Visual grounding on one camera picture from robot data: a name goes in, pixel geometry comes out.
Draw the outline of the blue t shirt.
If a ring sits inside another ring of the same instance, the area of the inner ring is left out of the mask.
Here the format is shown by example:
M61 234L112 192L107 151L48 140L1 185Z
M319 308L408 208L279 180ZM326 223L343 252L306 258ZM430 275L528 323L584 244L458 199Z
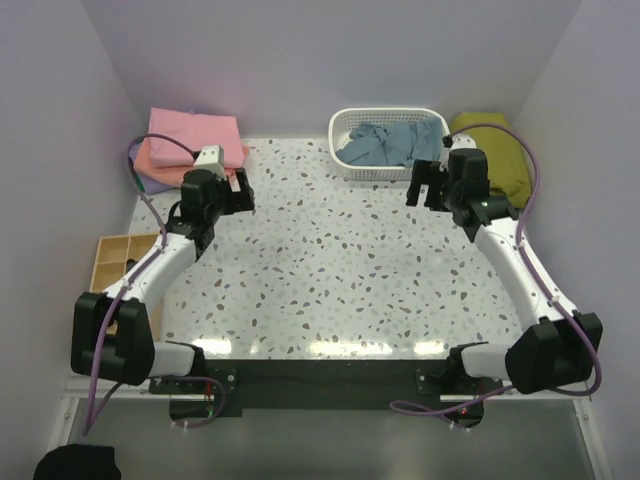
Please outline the blue t shirt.
M443 137L442 122L435 117L389 125L361 122L336 156L351 166L410 168L416 160L437 161Z

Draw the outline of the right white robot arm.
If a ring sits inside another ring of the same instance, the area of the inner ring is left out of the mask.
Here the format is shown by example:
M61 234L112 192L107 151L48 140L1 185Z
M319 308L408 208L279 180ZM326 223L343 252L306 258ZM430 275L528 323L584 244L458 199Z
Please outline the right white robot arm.
M492 194L485 154L462 148L449 155L445 166L415 161L406 203L414 207L420 199L432 211L451 213L489 261L522 328L512 345L479 342L453 348L441 375L448 386L466 393L481 378L491 378L523 394L566 394L571 384L599 382L602 323L596 314L581 312L552 281L524 234L522 215L507 197Z

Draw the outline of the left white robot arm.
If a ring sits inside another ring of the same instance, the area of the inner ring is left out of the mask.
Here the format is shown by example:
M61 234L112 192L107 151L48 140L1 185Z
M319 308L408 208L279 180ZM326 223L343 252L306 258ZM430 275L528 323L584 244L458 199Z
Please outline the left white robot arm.
M155 340L150 315L212 243L220 217L254 208L254 192L244 169L236 170L233 180L208 170L188 172L180 199L163 220L152 249L102 292L85 292L77 299L72 371L132 386L171 376L185 392L200 390L207 380L201 348Z

